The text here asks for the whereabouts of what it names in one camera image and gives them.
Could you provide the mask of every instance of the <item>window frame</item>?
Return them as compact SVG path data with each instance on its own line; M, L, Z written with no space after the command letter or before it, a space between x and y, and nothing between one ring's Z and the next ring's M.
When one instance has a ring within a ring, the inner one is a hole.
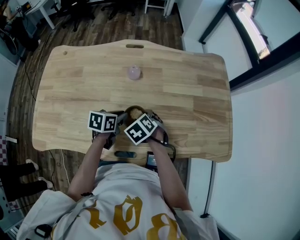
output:
M210 34L218 26L224 15L229 15L238 34L240 35L240 38L245 46L252 65L251 69L229 82L230 90L234 91L258 80L259 78L273 73L276 70L288 65L292 61L300 58L300 33L297 33L295 36L293 36L274 50L270 49L268 46L270 54L260 59L246 28L239 20L236 13L230 7L232 2L234 2L234 0L226 0L224 2L222 7L217 12L216 16L203 32L202 36L199 39L199 42L203 45L206 44L205 40L209 38ZM259 0L256 0L253 13L256 12L258 4Z

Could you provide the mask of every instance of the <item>pink ball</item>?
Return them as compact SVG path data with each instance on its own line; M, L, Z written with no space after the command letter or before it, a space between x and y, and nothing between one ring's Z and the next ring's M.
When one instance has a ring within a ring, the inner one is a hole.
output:
M128 68L127 74L131 80L137 80L141 76L141 69L137 65L132 65Z

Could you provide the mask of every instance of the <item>black pants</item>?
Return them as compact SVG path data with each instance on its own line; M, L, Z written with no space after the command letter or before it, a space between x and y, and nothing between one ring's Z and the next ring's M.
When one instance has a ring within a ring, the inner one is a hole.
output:
M11 23L11 35L19 40L19 42L29 51L34 51L38 47L38 41L30 38L24 25L22 18L17 17Z
M47 183L44 181L20 183L20 177L34 173L35 171L36 169L32 163L17 166L0 165L0 179L9 202L47 189Z

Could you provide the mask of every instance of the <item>gold lettering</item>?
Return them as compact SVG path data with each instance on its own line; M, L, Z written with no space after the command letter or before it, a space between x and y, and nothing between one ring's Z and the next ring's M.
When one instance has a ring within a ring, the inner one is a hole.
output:
M56 226L57 226L57 224L53 227L51 234L50 234L52 240L53 240L54 230L55 230Z
M167 218L168 223L164 223L161 219L162 216L165 216ZM157 214L151 218L153 228L149 229L147 231L147 240L159 240L158 231L164 227L169 226L169 233L168 233L168 240L185 240L186 238L183 236L183 234L180 232L180 237L177 237L177 231L178 231L178 225L177 222L171 218L169 218L168 215L165 213Z
M94 204L92 206L90 206L89 208L86 208L87 211L90 212L90 225L97 229L99 228L100 226L104 225L106 223L101 221L100 218L99 218L99 215L100 215L100 212L97 208L95 208L96 206L96 200L94 202Z
M126 216L124 219L123 206L126 203L131 204L131 206L129 206L129 208L126 210ZM132 232L134 229L136 229L139 226L142 205L143 202L139 197L131 199L130 196L127 195L126 199L122 204L116 205L114 207L113 223L123 233L124 236ZM135 213L135 225L132 228L129 228L127 223L132 219L133 213Z

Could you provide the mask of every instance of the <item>black and white marker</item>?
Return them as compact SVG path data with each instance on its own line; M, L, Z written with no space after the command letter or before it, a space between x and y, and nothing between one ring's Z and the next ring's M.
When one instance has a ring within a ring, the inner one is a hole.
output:
M116 130L117 117L116 114L90 111L88 129L100 133L113 133Z
M139 119L127 127L124 132L135 145L138 145L151 136L157 126L157 123L151 121L147 114L144 113Z

